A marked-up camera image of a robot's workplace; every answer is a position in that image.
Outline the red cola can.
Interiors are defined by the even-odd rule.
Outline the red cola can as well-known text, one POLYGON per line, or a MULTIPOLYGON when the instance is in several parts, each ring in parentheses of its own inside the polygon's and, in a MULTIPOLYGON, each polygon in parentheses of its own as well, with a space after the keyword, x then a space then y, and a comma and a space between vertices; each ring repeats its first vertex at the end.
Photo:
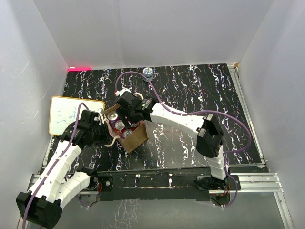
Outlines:
POLYGON ((137 128, 140 125, 140 122, 131 124, 131 128, 137 128))
POLYGON ((126 137, 128 137, 129 135, 131 135, 133 133, 133 130, 131 129, 126 129, 124 130, 123 134, 122 134, 122 137, 123 139, 125 139, 126 137))

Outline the patterned canvas tote bag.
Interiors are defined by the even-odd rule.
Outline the patterned canvas tote bag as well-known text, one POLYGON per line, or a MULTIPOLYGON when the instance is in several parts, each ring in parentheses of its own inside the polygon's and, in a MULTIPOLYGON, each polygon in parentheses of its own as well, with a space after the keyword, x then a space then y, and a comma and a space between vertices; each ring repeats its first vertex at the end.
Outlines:
MULTIPOLYGON (((118 98, 124 92, 129 92, 129 91, 117 92, 118 98)), ((144 143, 148 139, 148 135, 147 135, 147 131, 146 131, 146 125, 145 125, 144 121, 139 121, 140 125, 137 128, 131 128, 131 124, 125 124, 126 129, 133 130, 133 133, 131 135, 129 135, 128 137, 126 137, 125 139, 123 139, 123 137, 119 137, 114 130, 115 123, 110 123, 109 120, 107 119, 107 114, 110 111, 116 111, 116 109, 118 109, 118 108, 119 108, 119 105, 116 103, 116 105, 107 109, 104 112, 104 117, 105 117, 106 124, 108 126, 110 136, 113 137, 112 143, 110 143, 107 146, 111 147, 114 144, 114 142, 117 140, 123 146, 125 151, 127 153, 130 153, 133 150, 135 150, 136 148, 138 148, 142 143, 144 143)))

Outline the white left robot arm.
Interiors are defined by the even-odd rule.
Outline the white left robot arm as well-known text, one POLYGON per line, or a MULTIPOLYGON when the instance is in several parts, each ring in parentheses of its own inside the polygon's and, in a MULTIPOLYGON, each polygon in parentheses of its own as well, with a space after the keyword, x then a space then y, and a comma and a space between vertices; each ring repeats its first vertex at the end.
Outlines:
POLYGON ((72 162, 86 146, 110 142, 103 109, 77 112, 75 122, 69 124, 60 135, 57 149, 37 181, 24 193, 20 192, 16 203, 23 219, 22 227, 32 222, 52 229, 58 223, 63 208, 84 188, 94 190, 98 178, 89 168, 81 169, 64 181, 72 162))

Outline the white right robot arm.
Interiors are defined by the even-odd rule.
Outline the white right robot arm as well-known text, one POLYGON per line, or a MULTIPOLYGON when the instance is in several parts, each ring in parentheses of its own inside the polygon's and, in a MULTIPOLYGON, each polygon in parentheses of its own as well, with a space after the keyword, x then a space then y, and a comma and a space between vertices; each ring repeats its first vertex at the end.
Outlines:
POLYGON ((230 179, 227 175, 228 166, 224 161, 224 132, 216 116, 207 117, 188 115, 158 102, 155 98, 140 98, 128 90, 116 91, 116 110, 126 126, 149 121, 171 126, 185 132, 196 140, 196 150, 207 158, 211 175, 196 181, 198 187, 206 190, 226 190, 230 179))

